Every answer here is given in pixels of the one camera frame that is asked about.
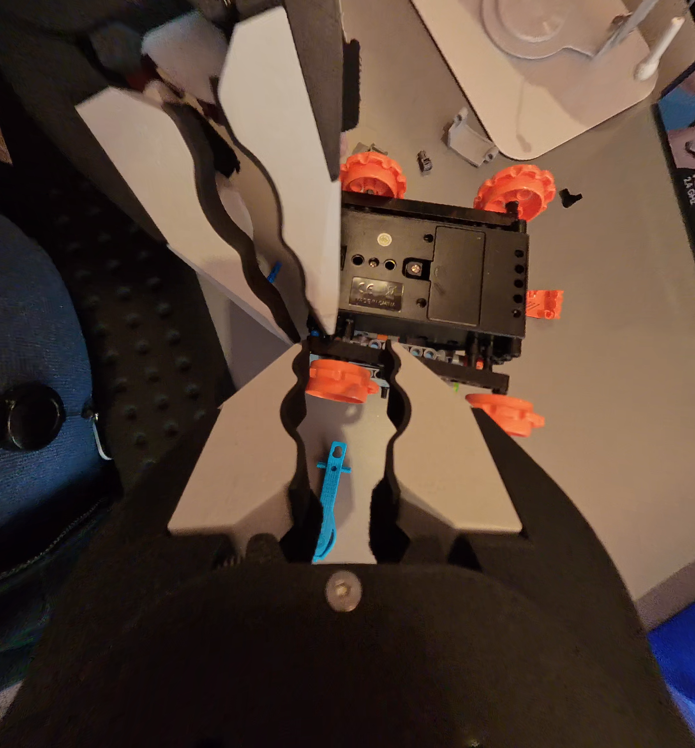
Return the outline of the white rod with round tip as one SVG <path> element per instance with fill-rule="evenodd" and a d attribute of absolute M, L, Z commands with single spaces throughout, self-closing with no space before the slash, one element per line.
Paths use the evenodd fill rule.
<path fill-rule="evenodd" d="M 593 60 L 599 61 L 608 52 L 618 48 L 639 28 L 639 25 L 650 15 L 657 3 L 658 1 L 641 1 L 633 11 L 615 16 L 608 26 L 604 41 L 597 46 L 596 51 L 592 55 Z M 670 47 L 670 44 L 678 35 L 685 22 L 686 17 L 684 14 L 674 15 L 670 18 L 658 39 L 648 46 L 647 54 L 637 63 L 633 72 L 634 80 L 646 81 L 656 73 L 662 56 Z"/>

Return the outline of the dark perforated tray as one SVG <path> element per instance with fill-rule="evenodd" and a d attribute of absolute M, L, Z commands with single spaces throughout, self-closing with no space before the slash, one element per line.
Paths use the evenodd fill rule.
<path fill-rule="evenodd" d="M 91 183 L 62 240 L 86 335 L 99 432 L 129 491 L 234 385 L 196 273 Z"/>

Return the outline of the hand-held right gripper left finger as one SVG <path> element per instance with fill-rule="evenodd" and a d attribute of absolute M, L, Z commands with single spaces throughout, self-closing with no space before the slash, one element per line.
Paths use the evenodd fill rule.
<path fill-rule="evenodd" d="M 172 535 L 223 535 L 243 553 L 260 533 L 280 540 L 308 526 L 312 492 L 297 433 L 308 362 L 307 349 L 292 346 L 223 403 L 167 524 Z"/>

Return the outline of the white lamp base plate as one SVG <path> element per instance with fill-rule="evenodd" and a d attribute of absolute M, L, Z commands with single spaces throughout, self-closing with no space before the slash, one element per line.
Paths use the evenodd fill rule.
<path fill-rule="evenodd" d="M 651 96 L 660 64 L 646 81 L 634 80 L 634 69 L 672 16 L 690 19 L 685 2 L 658 2 L 618 48 L 592 58 L 614 17 L 639 3 L 412 5 L 493 144 L 512 160 L 528 161 Z"/>

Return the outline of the blue plastic pin tool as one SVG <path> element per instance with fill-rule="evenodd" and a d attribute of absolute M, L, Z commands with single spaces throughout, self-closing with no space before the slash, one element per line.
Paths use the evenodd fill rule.
<path fill-rule="evenodd" d="M 336 540 L 335 504 L 343 475 L 352 473 L 352 467 L 344 464 L 347 444 L 334 441 L 325 461 L 318 462 L 318 469 L 324 471 L 324 478 L 319 496 L 322 508 L 322 522 L 319 531 L 313 563 L 323 561 L 332 551 Z"/>

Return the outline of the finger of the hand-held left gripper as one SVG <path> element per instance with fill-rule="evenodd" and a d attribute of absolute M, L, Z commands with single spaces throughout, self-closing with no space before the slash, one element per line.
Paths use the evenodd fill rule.
<path fill-rule="evenodd" d="M 261 168 L 304 300 L 335 332 L 341 274 L 343 42 L 339 2 L 238 2 L 220 79 L 226 128 Z"/>
<path fill-rule="evenodd" d="M 215 168 L 191 108 L 106 88 L 77 112 L 169 249 L 270 332 L 300 342 L 303 334 L 262 271 L 246 204 Z"/>

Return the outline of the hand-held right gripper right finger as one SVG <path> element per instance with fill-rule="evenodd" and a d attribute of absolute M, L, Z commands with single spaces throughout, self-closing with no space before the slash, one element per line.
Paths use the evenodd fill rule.
<path fill-rule="evenodd" d="M 402 557 L 429 538 L 443 557 L 462 536 L 518 536 L 522 522 L 473 409 L 407 350 L 384 350 L 390 386 L 383 476 L 371 496 L 371 553 Z"/>

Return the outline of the grey panel piece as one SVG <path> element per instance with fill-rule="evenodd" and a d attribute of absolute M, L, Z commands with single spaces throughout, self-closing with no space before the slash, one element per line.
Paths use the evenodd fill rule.
<path fill-rule="evenodd" d="M 466 107 L 457 112 L 445 131 L 443 143 L 465 162 L 478 168 L 491 163 L 499 154 L 499 149 L 491 140 L 471 129 L 469 114 Z"/>

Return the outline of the building kit robot model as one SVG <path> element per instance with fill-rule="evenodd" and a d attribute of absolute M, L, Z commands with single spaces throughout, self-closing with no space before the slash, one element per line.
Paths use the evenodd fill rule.
<path fill-rule="evenodd" d="M 528 318 L 557 319 L 563 293 L 531 290 L 527 224 L 556 198 L 554 174 L 536 164 L 485 180 L 473 206 L 407 199 L 399 163 L 365 150 L 340 166 L 341 254 L 332 334 L 310 330 L 305 391 L 364 404 L 389 393 L 379 351 L 422 360 L 503 430 L 525 438 L 544 427 L 534 406 L 508 394 L 497 367 L 518 358 Z"/>

